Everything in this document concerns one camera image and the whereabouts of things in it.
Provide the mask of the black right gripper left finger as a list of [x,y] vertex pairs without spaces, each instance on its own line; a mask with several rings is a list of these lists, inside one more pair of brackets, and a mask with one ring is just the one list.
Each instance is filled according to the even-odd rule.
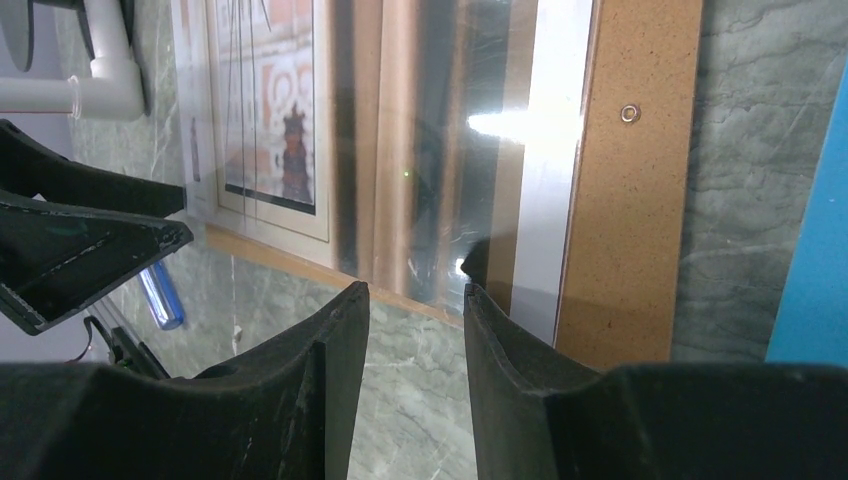
[[5,479],[343,479],[369,337],[364,282],[197,376],[1,368]]

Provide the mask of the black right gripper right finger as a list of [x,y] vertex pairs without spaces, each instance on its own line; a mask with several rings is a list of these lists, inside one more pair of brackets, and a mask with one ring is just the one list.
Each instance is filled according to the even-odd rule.
[[464,338],[482,479],[843,479],[847,372],[648,363],[597,372],[466,287]]

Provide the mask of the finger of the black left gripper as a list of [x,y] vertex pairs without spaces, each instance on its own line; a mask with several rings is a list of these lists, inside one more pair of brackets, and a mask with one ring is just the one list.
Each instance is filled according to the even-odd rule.
[[185,206],[182,187],[71,161],[1,121],[1,189],[46,201],[165,218]]
[[189,244],[181,222],[1,195],[1,312],[36,336]]

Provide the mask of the blue handled screwdriver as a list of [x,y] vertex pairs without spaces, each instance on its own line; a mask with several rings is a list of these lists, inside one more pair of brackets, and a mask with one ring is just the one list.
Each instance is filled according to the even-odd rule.
[[185,311],[164,264],[153,263],[137,278],[157,327],[163,331],[180,327],[185,320]]

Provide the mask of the printed plant photo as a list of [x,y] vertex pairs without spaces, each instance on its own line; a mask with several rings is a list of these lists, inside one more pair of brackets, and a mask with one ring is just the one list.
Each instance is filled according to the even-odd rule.
[[332,266],[329,1],[171,5],[187,212]]

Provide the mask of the blue picture frame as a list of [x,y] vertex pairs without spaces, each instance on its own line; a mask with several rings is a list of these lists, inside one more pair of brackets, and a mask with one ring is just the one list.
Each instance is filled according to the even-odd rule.
[[834,101],[766,360],[847,366],[847,77]]

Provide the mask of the clear glass pane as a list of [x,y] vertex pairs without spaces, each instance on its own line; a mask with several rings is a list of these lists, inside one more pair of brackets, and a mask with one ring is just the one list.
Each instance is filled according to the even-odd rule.
[[476,283],[552,342],[596,3],[329,2],[335,263],[209,243],[450,323]]

